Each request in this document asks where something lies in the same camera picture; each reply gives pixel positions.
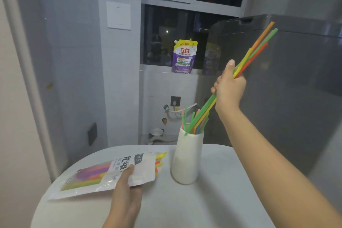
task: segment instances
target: forearm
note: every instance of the forearm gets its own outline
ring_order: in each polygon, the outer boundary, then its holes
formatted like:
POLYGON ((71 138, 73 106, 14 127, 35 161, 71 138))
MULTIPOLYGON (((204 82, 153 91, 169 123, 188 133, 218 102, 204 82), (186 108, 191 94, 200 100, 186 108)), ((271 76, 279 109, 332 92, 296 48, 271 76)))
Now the forearm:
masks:
POLYGON ((242 114, 220 118, 260 201, 276 227, 342 227, 342 219, 311 182, 242 114))

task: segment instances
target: person's right hand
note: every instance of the person's right hand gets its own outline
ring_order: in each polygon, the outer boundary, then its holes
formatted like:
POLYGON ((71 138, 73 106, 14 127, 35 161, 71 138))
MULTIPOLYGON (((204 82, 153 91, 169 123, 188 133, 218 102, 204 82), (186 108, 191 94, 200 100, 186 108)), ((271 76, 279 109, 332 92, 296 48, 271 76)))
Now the person's right hand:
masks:
POLYGON ((246 87, 243 76, 233 78, 235 61, 230 60, 224 69, 222 76, 217 78, 211 92, 217 95, 216 111, 219 114, 239 109, 240 100, 246 87))

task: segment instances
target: bundle of straws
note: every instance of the bundle of straws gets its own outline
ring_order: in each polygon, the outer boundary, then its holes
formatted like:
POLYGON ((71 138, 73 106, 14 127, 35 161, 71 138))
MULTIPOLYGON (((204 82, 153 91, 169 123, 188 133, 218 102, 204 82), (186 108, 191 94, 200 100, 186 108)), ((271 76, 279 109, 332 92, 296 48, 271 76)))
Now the bundle of straws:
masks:
MULTIPOLYGON (((274 22, 271 22, 266 29, 263 31, 263 33, 260 35, 260 37, 256 40, 256 42, 253 44, 252 48, 249 48, 246 55, 242 59, 242 61, 235 67, 233 77, 237 78, 241 76, 242 72, 252 63, 252 61, 263 51, 263 49, 268 45, 268 41, 275 35, 275 33, 278 31, 277 28, 274 28, 268 35, 267 33, 270 31, 272 26, 274 25, 274 22)), ((191 119, 191 122, 189 126, 186 126, 185 120, 186 120, 186 111, 182 114, 182 127, 185 131, 185 136, 188 133, 191 134, 200 134, 203 132, 203 129, 208 122, 208 115, 210 109, 214 106, 216 103, 216 94, 212 94, 212 96, 208 99, 208 101, 205 103, 205 105, 202 107, 202 109, 196 113, 193 112, 193 117, 191 119)))

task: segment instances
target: power outlet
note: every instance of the power outlet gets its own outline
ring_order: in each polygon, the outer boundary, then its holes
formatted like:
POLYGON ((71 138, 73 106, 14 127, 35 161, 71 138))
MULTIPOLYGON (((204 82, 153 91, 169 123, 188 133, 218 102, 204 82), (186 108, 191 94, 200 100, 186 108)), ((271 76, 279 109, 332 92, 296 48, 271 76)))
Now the power outlet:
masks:
POLYGON ((181 97, 171 97, 171 106, 179 107, 181 105, 181 97))
POLYGON ((94 122, 89 130, 87 131, 88 133, 88 144, 89 146, 92 146, 95 139, 97 138, 97 124, 94 122))

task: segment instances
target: person's left hand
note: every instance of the person's left hand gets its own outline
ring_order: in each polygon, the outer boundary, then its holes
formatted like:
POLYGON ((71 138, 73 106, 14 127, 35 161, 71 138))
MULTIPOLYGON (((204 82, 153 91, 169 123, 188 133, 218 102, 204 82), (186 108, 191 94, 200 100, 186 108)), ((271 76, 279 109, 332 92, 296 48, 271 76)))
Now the person's left hand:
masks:
POLYGON ((134 165, 129 165, 119 178, 112 196, 112 205, 103 228, 132 228, 141 207, 142 187, 129 187, 128 178, 134 165))

